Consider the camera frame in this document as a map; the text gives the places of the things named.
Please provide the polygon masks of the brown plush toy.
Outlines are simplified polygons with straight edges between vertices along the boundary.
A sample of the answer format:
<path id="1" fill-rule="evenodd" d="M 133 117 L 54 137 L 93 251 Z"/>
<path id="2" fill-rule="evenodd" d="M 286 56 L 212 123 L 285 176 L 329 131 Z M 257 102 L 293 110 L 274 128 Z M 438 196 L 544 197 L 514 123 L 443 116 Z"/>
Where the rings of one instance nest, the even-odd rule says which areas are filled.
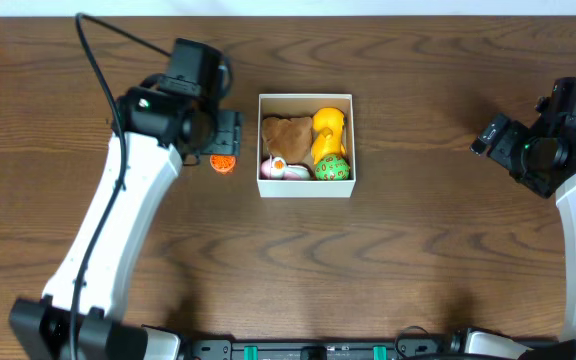
<path id="1" fill-rule="evenodd" d="M 278 118 L 262 120 L 262 140 L 273 157 L 281 157 L 287 163 L 301 163 L 312 146 L 311 117 Z"/>

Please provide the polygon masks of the yellow rubber duck toy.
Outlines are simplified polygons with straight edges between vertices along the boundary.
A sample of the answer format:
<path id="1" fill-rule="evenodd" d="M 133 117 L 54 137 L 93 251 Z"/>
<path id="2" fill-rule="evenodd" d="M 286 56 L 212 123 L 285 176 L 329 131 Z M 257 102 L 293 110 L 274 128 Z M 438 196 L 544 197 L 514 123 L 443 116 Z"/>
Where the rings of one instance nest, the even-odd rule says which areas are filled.
<path id="1" fill-rule="evenodd" d="M 337 108 L 326 107 L 315 113 L 312 129 L 316 137 L 311 147 L 314 164 L 330 154 L 346 156 L 346 148 L 342 143 L 344 126 L 345 115 Z"/>

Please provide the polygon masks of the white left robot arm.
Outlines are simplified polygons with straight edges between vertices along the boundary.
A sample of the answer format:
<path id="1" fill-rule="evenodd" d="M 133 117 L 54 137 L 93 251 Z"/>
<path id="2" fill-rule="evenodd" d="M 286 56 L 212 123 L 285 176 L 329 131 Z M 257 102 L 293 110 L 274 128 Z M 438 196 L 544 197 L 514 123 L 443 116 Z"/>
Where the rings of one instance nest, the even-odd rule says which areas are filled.
<path id="1" fill-rule="evenodd" d="M 184 338 L 122 322 L 134 268 L 184 156 L 240 152 L 243 116 L 193 97 L 133 87 L 112 106 L 101 180 L 75 240 L 38 301 L 9 324 L 31 359 L 186 359 Z"/>

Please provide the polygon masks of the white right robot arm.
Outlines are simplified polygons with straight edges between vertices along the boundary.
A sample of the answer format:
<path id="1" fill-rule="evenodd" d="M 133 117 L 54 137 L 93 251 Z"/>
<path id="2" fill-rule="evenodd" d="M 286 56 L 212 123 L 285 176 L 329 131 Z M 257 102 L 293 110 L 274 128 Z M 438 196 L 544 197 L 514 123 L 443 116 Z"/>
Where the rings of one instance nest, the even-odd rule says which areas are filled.
<path id="1" fill-rule="evenodd" d="M 576 359 L 576 128 L 539 118 L 526 127 L 496 115 L 471 145 L 543 198 L 554 197 L 564 233 L 566 306 L 557 343 L 531 348 L 484 330 L 469 332 L 460 353 L 483 359 Z"/>

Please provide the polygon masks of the green patterned ball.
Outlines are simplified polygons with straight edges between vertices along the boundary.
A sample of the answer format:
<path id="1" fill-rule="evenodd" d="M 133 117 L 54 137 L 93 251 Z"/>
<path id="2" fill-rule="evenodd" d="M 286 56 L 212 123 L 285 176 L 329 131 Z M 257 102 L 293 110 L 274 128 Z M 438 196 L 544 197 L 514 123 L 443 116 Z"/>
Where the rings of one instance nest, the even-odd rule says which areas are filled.
<path id="1" fill-rule="evenodd" d="M 325 155 L 315 165 L 315 178 L 319 181 L 348 180 L 350 177 L 350 166 L 339 154 Z"/>

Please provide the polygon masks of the pink white duck toy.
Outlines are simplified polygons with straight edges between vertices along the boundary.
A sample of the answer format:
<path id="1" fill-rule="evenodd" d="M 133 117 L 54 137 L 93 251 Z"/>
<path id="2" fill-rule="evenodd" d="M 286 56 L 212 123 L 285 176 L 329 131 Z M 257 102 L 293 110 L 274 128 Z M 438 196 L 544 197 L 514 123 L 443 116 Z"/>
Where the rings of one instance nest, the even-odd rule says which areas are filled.
<path id="1" fill-rule="evenodd" d="M 298 164 L 288 164 L 282 157 L 269 157 L 260 165 L 260 178 L 264 180 L 295 180 L 311 179 L 307 167 Z"/>

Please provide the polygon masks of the orange round disc toy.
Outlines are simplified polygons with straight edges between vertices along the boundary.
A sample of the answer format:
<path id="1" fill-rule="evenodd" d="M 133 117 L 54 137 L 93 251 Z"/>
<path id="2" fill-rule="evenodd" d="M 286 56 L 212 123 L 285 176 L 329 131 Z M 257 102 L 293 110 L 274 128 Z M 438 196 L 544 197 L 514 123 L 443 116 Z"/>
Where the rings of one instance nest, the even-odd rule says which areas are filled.
<path id="1" fill-rule="evenodd" d="M 219 174 L 231 173 L 237 163 L 237 157 L 232 155 L 211 155 L 210 165 Z"/>

